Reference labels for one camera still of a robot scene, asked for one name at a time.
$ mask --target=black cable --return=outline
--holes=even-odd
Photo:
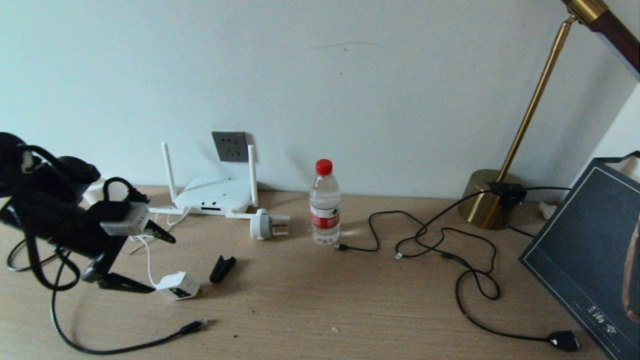
[[[20,252],[20,249],[22,249],[25,246],[26,243],[27,243],[26,239],[20,241],[16,246],[13,247],[11,252],[9,252],[9,255],[6,257],[6,266],[9,269],[9,271],[23,272],[23,271],[31,270],[31,266],[24,266],[22,268],[17,268],[17,267],[15,267],[13,265],[13,259],[18,254],[18,252]],[[46,258],[46,259],[44,259],[44,260],[42,260],[40,262],[40,266],[50,263],[53,259],[55,259],[57,257],[58,256],[56,254],[53,254],[53,255],[49,256],[48,258]]]
[[[563,188],[561,186],[532,186],[530,188],[524,188],[524,190],[567,190],[571,191],[571,188]]]
[[[29,266],[31,267],[31,272],[36,277],[36,279],[38,279],[40,284],[42,284],[42,286],[46,287],[47,289],[58,291],[66,291],[73,288],[80,280],[80,269],[78,269],[76,264],[71,262],[71,260],[67,260],[67,265],[75,275],[74,280],[61,286],[51,284],[51,282],[49,282],[47,277],[44,275],[44,272],[42,271],[42,262],[40,260],[40,255],[38,254],[38,244],[36,242],[36,237],[24,228],[24,226],[22,225],[22,221],[20,220],[20,216],[18,216],[13,207],[9,207],[8,210],[13,214],[16,224],[22,229],[22,232],[24,233],[24,241],[27,245],[27,255],[29,257]]]
[[[501,335],[501,336],[506,336],[506,337],[508,337],[508,338],[513,338],[513,339],[548,342],[548,339],[547,339],[547,338],[536,338],[536,337],[533,337],[533,336],[522,336],[522,335],[506,334],[505,332],[495,331],[495,330],[489,329],[488,327],[486,327],[486,326],[482,325],[481,323],[479,323],[478,321],[476,321],[475,319],[473,319],[473,318],[472,318],[472,317],[467,313],[467,310],[465,310],[465,308],[462,306],[462,301],[460,300],[460,281],[462,280],[462,278],[464,278],[464,276],[465,276],[465,275],[467,275],[467,274],[469,274],[469,273],[474,274],[474,277],[476,277],[476,282],[478,283],[478,286],[479,286],[480,292],[484,295],[484,297],[486,297],[486,298],[488,298],[488,299],[490,299],[490,300],[497,300],[497,299],[498,299],[498,297],[500,296],[500,291],[499,291],[499,288],[498,288],[498,283],[495,281],[495,279],[494,279],[492,276],[490,276],[490,275],[488,275],[488,274],[486,274],[486,273],[479,272],[479,271],[477,271],[477,270],[475,270],[475,269],[469,269],[469,270],[467,270],[467,271],[463,272],[463,273],[458,277],[458,280],[456,281],[456,301],[458,302],[458,308],[460,309],[460,311],[462,312],[462,314],[467,318],[467,320],[469,320],[470,322],[472,322],[474,325],[478,326],[478,327],[479,327],[479,328],[481,328],[482,330],[486,330],[486,331],[488,331],[488,332],[490,332],[490,333],[492,333],[492,334]],[[491,280],[491,281],[493,282],[493,284],[494,284],[494,285],[497,287],[497,289],[498,289],[498,293],[497,293],[497,295],[496,295],[496,296],[494,296],[494,297],[490,297],[490,296],[488,296],[487,294],[485,294],[485,293],[482,291],[482,287],[479,285],[479,280],[478,280],[478,278],[477,278],[477,273],[480,273],[480,274],[483,274],[483,275],[487,276],[487,278],[489,278],[489,280]]]
[[[530,188],[524,188],[524,190],[567,190],[567,191],[571,191],[571,188],[563,188],[563,187],[559,187],[559,186],[533,186]],[[505,221],[502,222],[502,225],[504,227],[506,227],[507,229],[513,230],[516,233],[520,233],[522,235],[528,236],[530,238],[535,238],[535,235],[532,235],[530,233],[527,233],[526,231],[520,230],[516,227],[513,227],[511,225],[509,225],[509,223]]]
[[[478,196],[478,195],[480,195],[480,194],[482,194],[482,193],[488,193],[488,192],[491,192],[491,191],[492,191],[492,190],[483,190],[483,191],[480,191],[480,192],[475,192],[475,193],[472,193],[472,194],[470,194],[470,195],[467,195],[467,196],[463,197],[462,199],[460,199],[460,200],[458,200],[458,201],[454,202],[454,203],[453,203],[453,204],[451,204],[449,207],[447,207],[446,209],[442,210],[442,211],[441,211],[441,212],[439,212],[436,216],[434,216],[433,218],[431,218],[429,221],[427,221],[427,222],[425,222],[424,224],[422,224],[422,227],[421,227],[421,228],[420,228],[420,229],[415,233],[415,236],[413,236],[413,237],[411,237],[411,238],[407,238],[407,239],[403,239],[403,240],[399,241],[399,242],[396,244],[396,253],[397,253],[397,254],[402,254],[402,253],[400,252],[400,245],[401,245],[402,243],[404,243],[404,242],[408,241],[408,240],[414,240],[414,241],[416,241],[419,245],[422,245],[422,246],[424,247],[424,245],[423,245],[423,244],[421,244],[421,243],[418,241],[418,239],[419,239],[421,236],[423,236],[423,235],[425,235],[425,234],[427,233],[427,231],[428,231],[428,226],[429,226],[429,225],[431,225],[435,220],[438,220],[442,215],[446,214],[446,213],[447,213],[447,212],[449,212],[451,209],[453,209],[453,208],[455,208],[456,206],[458,206],[458,205],[462,204],[463,202],[465,202],[465,201],[467,201],[467,200],[469,200],[469,199],[471,199],[471,198],[473,198],[473,197],[476,197],[476,196]],[[440,243],[442,243],[442,241],[443,241],[443,240],[444,240],[444,237],[443,237],[442,239],[440,239],[440,241],[439,241],[436,245],[434,245],[434,247],[432,247],[432,248],[437,247]],[[423,251],[423,252],[420,252],[420,253],[418,253],[418,254],[413,254],[413,255],[406,255],[406,254],[402,254],[402,257],[404,257],[404,258],[416,258],[416,257],[418,257],[418,256],[422,256],[422,255],[424,255],[424,254],[428,253],[429,251],[432,251],[432,250],[433,250],[432,248],[427,248],[427,250],[425,250],[425,251]]]
[[[102,196],[104,197],[105,201],[109,201],[109,185],[111,185],[112,183],[124,184],[127,187],[127,190],[129,191],[129,193],[131,193],[134,190],[133,185],[130,182],[126,181],[125,179],[122,179],[121,177],[111,177],[104,182],[104,185],[102,185]]]
[[[503,222],[502,222],[502,225],[504,225],[504,227],[506,227],[507,229],[513,230],[513,231],[515,231],[516,233],[523,234],[523,235],[528,236],[528,237],[530,237],[530,238],[535,238],[535,237],[536,237],[535,235],[529,234],[529,233],[527,233],[526,231],[520,230],[520,229],[518,229],[517,227],[513,227],[513,226],[509,225],[509,223],[508,223],[508,222],[506,222],[506,221],[503,221]]]
[[[450,205],[448,208],[444,209],[443,211],[441,211],[439,214],[437,214],[435,217],[433,217],[428,223],[423,224],[420,220],[418,220],[417,218],[415,218],[413,215],[402,211],[402,210],[393,210],[393,211],[379,211],[377,213],[373,213],[369,216],[369,228],[371,229],[371,232],[374,236],[374,239],[376,240],[376,247],[373,249],[361,249],[358,247],[351,247],[349,245],[346,244],[338,244],[336,246],[336,249],[338,250],[358,250],[358,251],[369,251],[369,252],[373,252],[373,251],[378,251],[380,249],[380,239],[378,238],[378,234],[376,233],[373,224],[372,224],[372,219],[378,215],[382,215],[382,214],[394,214],[394,213],[401,213],[404,214],[406,216],[408,216],[409,218],[411,218],[413,221],[417,222],[418,224],[420,224],[420,229],[415,233],[415,235],[406,238],[406,239],[402,239],[400,240],[397,244],[396,244],[396,253],[400,254],[399,248],[400,245],[402,245],[404,242],[409,241],[409,240],[414,240],[417,241],[418,238],[420,238],[421,236],[425,235],[427,233],[427,226],[429,224],[431,224],[432,222],[434,222],[435,220],[437,220],[438,218],[440,218],[442,215],[444,215],[445,213],[447,213],[449,210],[451,210],[452,208],[455,208],[456,206],[460,205],[462,202],[465,202],[466,200],[469,200],[475,196],[478,196],[482,193],[486,193],[486,192],[491,192],[491,190],[483,190],[480,192],[476,192],[476,193],[472,193],[470,195],[465,196],[464,198],[456,201],[455,203],[453,203],[452,205]],[[416,258],[418,256],[424,255],[427,252],[431,251],[431,249],[427,249],[423,252],[420,252],[418,254],[409,254],[409,255],[405,255],[403,254],[403,257],[406,258]]]
[[[56,290],[56,288],[58,287],[58,283],[60,281],[60,276],[62,274],[62,270],[64,269],[65,265],[68,266],[68,263],[70,262],[68,260],[69,254],[71,253],[71,251],[68,251],[65,255],[60,255],[60,259],[62,260],[62,264],[60,265],[60,268],[58,269],[58,274],[56,276],[56,281],[54,283],[55,287],[53,289],[52,295],[51,295],[51,320],[53,321],[53,325],[56,328],[56,331],[58,332],[58,334],[62,337],[62,340],[65,341],[65,343],[67,345],[69,345],[70,347],[80,351],[80,352],[84,352],[85,354],[91,354],[91,355],[114,355],[114,354],[122,354],[124,352],[130,352],[130,351],[134,351],[134,350],[140,350],[143,348],[150,348],[150,347],[154,347],[157,345],[161,345],[164,344],[174,338],[177,338],[178,336],[182,336],[182,335],[186,335],[186,334],[190,334],[192,332],[196,332],[198,330],[200,330],[200,328],[206,323],[205,320],[199,320],[199,321],[195,321],[195,322],[191,322],[185,326],[183,326],[180,330],[174,332],[173,334],[169,335],[169,336],[165,336],[161,339],[158,340],[154,340],[154,341],[150,341],[148,343],[144,343],[144,344],[139,344],[139,345],[134,345],[131,347],[124,347],[124,348],[117,348],[117,349],[113,349],[113,350],[93,350],[90,348],[86,348],[86,347],[82,347],[76,343],[74,343],[73,341],[71,341],[66,335],[65,333],[62,331],[62,329],[60,328],[60,325],[58,323],[58,317],[56,316],[56,294],[58,293],[58,291]]]
[[[555,186],[535,186],[535,187],[530,187],[530,188],[525,188],[525,190],[571,190],[570,188],[561,188],[561,187],[555,187]],[[447,207],[446,209],[444,209],[443,211],[439,212],[436,216],[434,216],[433,218],[431,218],[430,220],[428,220],[425,223],[422,223],[420,220],[416,219],[415,217],[413,217],[411,214],[406,213],[404,211],[381,211],[379,213],[374,213],[369,217],[369,226],[371,228],[371,231],[373,232],[373,235],[376,239],[376,250],[380,247],[380,241],[378,239],[378,235],[376,234],[376,231],[374,230],[373,226],[371,225],[371,218],[374,215],[380,215],[380,214],[385,214],[385,213],[403,213],[406,216],[412,218],[414,221],[418,222],[419,224],[421,224],[420,229],[415,233],[414,236],[412,236],[411,238],[406,238],[403,239],[401,241],[399,241],[396,244],[396,252],[400,255],[400,251],[399,251],[399,247],[402,243],[409,241],[409,240],[414,240],[417,244],[419,244],[422,247],[427,248],[425,251],[420,252],[418,254],[410,254],[410,255],[404,255],[401,254],[402,257],[406,257],[406,258],[415,258],[417,256],[421,256],[426,254],[429,251],[435,251],[435,252],[439,252],[440,255],[443,258],[446,259],[453,259],[455,261],[457,261],[458,263],[460,263],[461,265],[463,265],[465,268],[467,268],[466,271],[464,271],[459,277],[458,280],[456,281],[456,301],[458,303],[458,308],[460,309],[460,311],[462,312],[462,314],[465,316],[465,318],[467,318],[469,321],[471,321],[474,325],[480,327],[481,329],[488,331],[492,334],[496,334],[496,335],[500,335],[500,336],[505,336],[508,338],[514,338],[514,339],[520,339],[520,340],[530,340],[530,341],[540,341],[540,342],[546,342],[546,343],[551,343],[553,346],[560,348],[562,350],[565,351],[576,351],[579,347],[579,344],[577,343],[577,340],[575,340],[575,337],[573,336],[573,333],[571,332],[554,332],[552,334],[550,334],[548,337],[546,338],[539,338],[539,337],[534,337],[534,336],[522,336],[522,335],[514,335],[514,334],[507,334],[505,332],[499,332],[499,331],[495,331],[493,329],[488,328],[487,326],[479,323],[477,320],[473,319],[469,313],[467,312],[467,310],[464,308],[463,304],[462,304],[462,300],[460,298],[460,284],[462,279],[467,275],[467,274],[472,274],[476,280],[476,285],[477,285],[477,289],[480,291],[480,293],[482,293],[482,295],[490,300],[497,300],[500,297],[500,286],[498,285],[498,282],[493,278],[493,276],[491,276],[490,274],[493,272],[493,268],[494,268],[494,264],[495,264],[495,258],[497,255],[497,248],[495,247],[495,245],[489,241],[486,238],[483,238],[482,236],[479,235],[475,235],[475,234],[471,234],[471,233],[467,233],[465,231],[462,230],[458,230],[452,227],[443,227],[440,229],[440,233],[442,234],[442,237],[440,238],[440,240],[435,244],[435,245],[426,245],[424,243],[421,243],[419,241],[419,238],[423,235],[425,235],[428,231],[428,226],[430,224],[432,224],[434,221],[436,221],[438,218],[440,218],[442,215],[446,214],[448,211],[450,211],[451,209],[455,208],[457,205],[461,204],[462,202],[475,197],[477,195],[480,195],[482,193],[486,193],[486,192],[491,192],[492,190],[485,190],[485,191],[481,191],[481,192],[476,192],[470,195],[467,195],[466,197],[456,201],[454,204],[450,205],[449,207]],[[509,228],[516,230],[518,232],[518,229],[515,229],[513,227],[508,226]],[[467,262],[466,260],[464,260],[463,258],[452,254],[450,252],[446,252],[446,251],[442,251],[442,250],[438,250],[437,247],[445,240],[445,231],[456,231],[458,233],[461,234],[465,234],[480,240],[485,241],[487,244],[489,244],[492,247],[493,250],[493,254],[491,257],[491,263],[490,263],[490,268],[488,271],[482,271],[479,270],[477,268],[474,268],[472,265],[469,264],[469,262]],[[487,294],[483,287],[482,284],[480,283],[480,276],[484,276],[485,278],[487,278],[489,281],[491,281],[491,283],[493,284],[493,287],[495,289],[495,295],[489,295]],[[562,345],[558,345],[558,339],[562,339],[561,344]]]

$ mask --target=black clamp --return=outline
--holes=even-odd
[[[491,188],[491,192],[500,197],[498,205],[504,208],[511,208],[514,205],[520,205],[523,203],[524,198],[527,196],[527,190],[521,184],[510,183],[488,183]]]
[[[235,264],[236,264],[236,258],[234,258],[233,256],[228,260],[225,260],[222,256],[220,256],[218,258],[218,262],[216,263],[216,266],[213,267],[213,271],[209,276],[209,280],[213,283],[221,282],[222,279],[224,279],[225,276],[227,276],[227,273],[229,273],[229,270],[231,270],[231,268],[234,267]]]

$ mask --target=white cable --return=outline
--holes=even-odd
[[[156,283],[154,283],[154,280],[151,278],[151,251],[149,251],[149,245],[147,245],[147,242],[145,241],[144,237],[142,236],[136,236],[138,238],[139,241],[142,241],[142,244],[144,244],[144,246],[147,248],[147,271],[149,272],[149,281],[151,282],[151,285],[154,286],[154,288],[158,288],[158,285]]]
[[[228,218],[245,218],[245,219],[251,219],[255,216],[255,214],[247,214],[247,213],[236,213],[235,211],[229,211],[227,214],[225,214],[226,217]]]
[[[167,214],[167,215],[182,215],[184,214],[184,209],[181,211],[175,206],[161,206],[159,208],[149,208],[149,211],[155,214]]]
[[[170,232],[170,231],[171,231],[171,229],[173,229],[176,225],[178,225],[178,223],[180,223],[181,221],[183,221],[183,220],[184,220],[184,218],[186,218],[186,217],[187,217],[187,215],[189,214],[189,212],[190,212],[190,211],[191,211],[191,208],[190,208],[190,207],[189,207],[189,208],[187,208],[187,209],[184,211],[184,214],[182,214],[182,216],[181,216],[177,221],[172,222],[172,223],[169,223],[169,215],[167,215],[167,224],[169,224],[169,227],[167,227],[167,228],[165,229],[165,231],[166,231],[167,233],[168,233],[168,232]],[[157,222],[157,216],[158,216],[158,214],[156,213],[156,218],[155,218],[154,222]],[[154,237],[152,237],[152,236],[149,236],[149,235],[138,235],[138,236],[135,236],[135,237],[136,237],[136,238],[150,238],[151,240],[149,240],[149,241],[148,241],[148,243],[152,243],[152,242],[154,242],[154,241],[156,240],[156,238],[154,238]],[[143,246],[144,246],[144,245],[138,245],[138,246],[137,246],[137,247],[135,247],[133,250],[131,250],[131,251],[127,252],[127,255],[133,255],[136,251],[138,251],[138,250],[142,249],[142,247],[143,247]]]

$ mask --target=desk surface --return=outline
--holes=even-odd
[[[141,188],[166,200],[166,188]],[[472,325],[458,310],[454,294],[462,273],[454,261],[428,254],[394,259],[394,245],[417,226],[400,215],[377,218],[381,250],[340,252],[316,245],[308,227],[304,193],[261,192],[262,207],[291,216],[291,235],[254,241],[248,221],[189,215],[172,234],[174,245],[151,247],[155,282],[183,270],[201,281],[201,292],[178,302],[148,295],[100,290],[81,282],[60,293],[58,316],[65,332],[94,349],[111,349],[155,340],[199,318],[213,320],[205,331],[165,345],[113,356],[117,359],[606,359],[604,353],[561,305],[518,262],[529,240],[512,231],[478,229],[451,211],[436,222],[491,239],[499,252],[494,276],[502,288],[498,301],[482,297],[472,278],[463,285],[470,314],[504,332],[546,336],[572,330],[582,348],[564,353],[548,344],[512,340]],[[451,200],[345,196],[341,241],[370,247],[367,225],[375,211],[403,209],[426,220]],[[543,220],[524,205],[513,225],[537,231]],[[158,222],[163,225],[164,215]],[[439,238],[438,231],[431,236]],[[6,256],[21,234],[0,227],[0,254]],[[134,244],[128,243],[126,249]],[[406,253],[417,251],[408,245]],[[481,241],[448,235],[442,249],[474,266],[489,265],[490,249]],[[48,252],[41,245],[41,255]],[[221,284],[209,274],[218,256],[235,256],[237,265]],[[72,255],[79,266],[86,261]],[[22,264],[25,254],[20,254]],[[45,267],[50,279],[57,265]],[[148,283],[147,256],[121,254],[112,271]],[[7,359],[80,359],[55,333],[49,316],[50,291],[30,273],[0,272],[3,315],[0,352]]]

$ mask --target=gray wall socket panel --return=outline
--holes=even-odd
[[[246,148],[246,137],[242,131],[212,131],[220,161],[246,163],[249,152]]]

